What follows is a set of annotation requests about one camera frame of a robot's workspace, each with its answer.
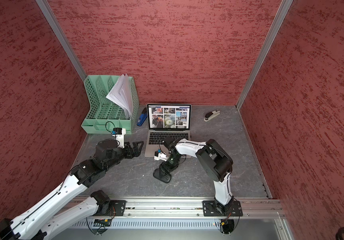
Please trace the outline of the black wireless mouse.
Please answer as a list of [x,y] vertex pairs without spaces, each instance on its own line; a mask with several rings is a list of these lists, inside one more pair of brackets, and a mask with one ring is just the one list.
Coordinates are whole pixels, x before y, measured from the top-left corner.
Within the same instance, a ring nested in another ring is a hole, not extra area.
[[162,171],[160,168],[154,170],[153,177],[165,184],[168,184],[172,179],[171,174]]

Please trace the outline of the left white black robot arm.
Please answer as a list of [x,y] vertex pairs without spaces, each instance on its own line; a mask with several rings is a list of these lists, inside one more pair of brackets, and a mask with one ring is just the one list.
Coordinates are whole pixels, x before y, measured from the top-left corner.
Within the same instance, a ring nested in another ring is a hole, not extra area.
[[49,239],[55,235],[56,230],[65,229],[80,219],[95,214],[115,215],[116,210],[111,199],[102,190],[93,192],[83,203],[63,214],[57,213],[123,159],[139,157],[143,145],[143,141],[129,143],[114,139],[98,142],[94,156],[73,167],[64,181],[51,193],[21,215],[13,219],[3,219],[0,222],[0,239]]

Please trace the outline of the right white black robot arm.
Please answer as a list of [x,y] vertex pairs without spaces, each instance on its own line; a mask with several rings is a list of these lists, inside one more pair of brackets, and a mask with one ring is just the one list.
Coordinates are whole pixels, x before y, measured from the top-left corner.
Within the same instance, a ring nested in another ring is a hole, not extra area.
[[226,151],[213,139],[193,142],[187,139],[174,141],[167,137],[163,145],[167,153],[161,147],[155,151],[154,160],[162,163],[154,170],[153,177],[168,184],[172,179],[171,172],[178,168],[182,156],[197,158],[206,174],[214,181],[216,211],[222,216],[228,214],[235,202],[229,182],[234,162]]

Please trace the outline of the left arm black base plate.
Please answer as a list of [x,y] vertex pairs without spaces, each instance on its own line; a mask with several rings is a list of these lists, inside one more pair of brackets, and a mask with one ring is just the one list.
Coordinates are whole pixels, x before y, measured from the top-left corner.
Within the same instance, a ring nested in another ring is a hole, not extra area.
[[126,209],[127,201],[125,200],[110,200],[109,204],[105,204],[100,216],[108,216],[110,218],[122,217]]

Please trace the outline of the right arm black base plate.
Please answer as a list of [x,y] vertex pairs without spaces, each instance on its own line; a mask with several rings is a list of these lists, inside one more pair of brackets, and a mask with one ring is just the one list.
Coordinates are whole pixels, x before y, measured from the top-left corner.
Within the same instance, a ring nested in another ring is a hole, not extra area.
[[237,200],[231,200],[226,205],[216,200],[203,201],[202,204],[205,217],[242,217],[244,215],[241,202]]

